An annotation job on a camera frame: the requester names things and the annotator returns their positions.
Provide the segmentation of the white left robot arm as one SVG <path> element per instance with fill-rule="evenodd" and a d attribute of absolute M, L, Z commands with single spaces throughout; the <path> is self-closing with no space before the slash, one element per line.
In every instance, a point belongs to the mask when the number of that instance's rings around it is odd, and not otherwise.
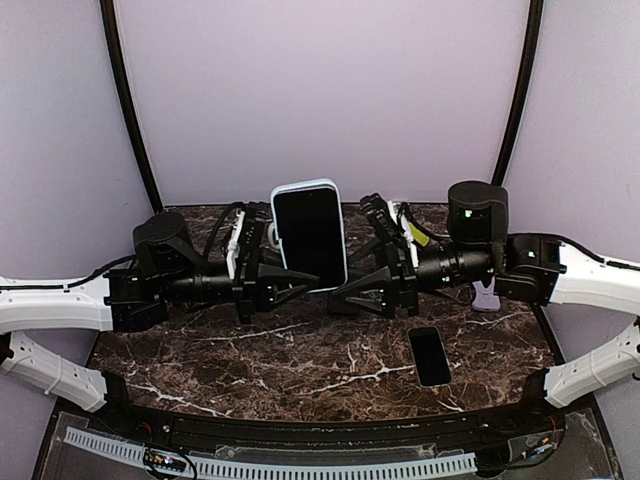
<path fill-rule="evenodd" d="M 240 320 L 269 312 L 312 289 L 318 277 L 289 270 L 263 254 L 263 215 L 246 209 L 230 237 L 228 256 L 214 261 L 215 238 L 202 250 L 191 239 L 185 218 L 161 212 L 133 231 L 134 252 L 85 278 L 1 280 L 1 372 L 72 402 L 120 436 L 141 427 L 129 405 L 125 380 L 91 370 L 37 344 L 29 330 L 79 329 L 143 332 L 169 318 L 174 304 L 208 308 L 232 304 Z"/>

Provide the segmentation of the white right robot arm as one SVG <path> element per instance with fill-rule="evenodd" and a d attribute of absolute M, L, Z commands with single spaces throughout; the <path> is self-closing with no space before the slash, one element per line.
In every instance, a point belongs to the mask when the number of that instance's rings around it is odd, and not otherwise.
<path fill-rule="evenodd" d="M 338 302 L 392 318 L 418 311 L 418 296 L 481 282 L 498 297 L 546 306 L 587 305 L 638 315 L 639 266 L 600 256 L 559 235 L 509 233 L 508 192 L 483 181 L 448 190 L 447 237 L 417 247 L 406 205 L 392 209 L 378 194 L 360 201 L 376 238 L 374 272 L 332 292 Z"/>

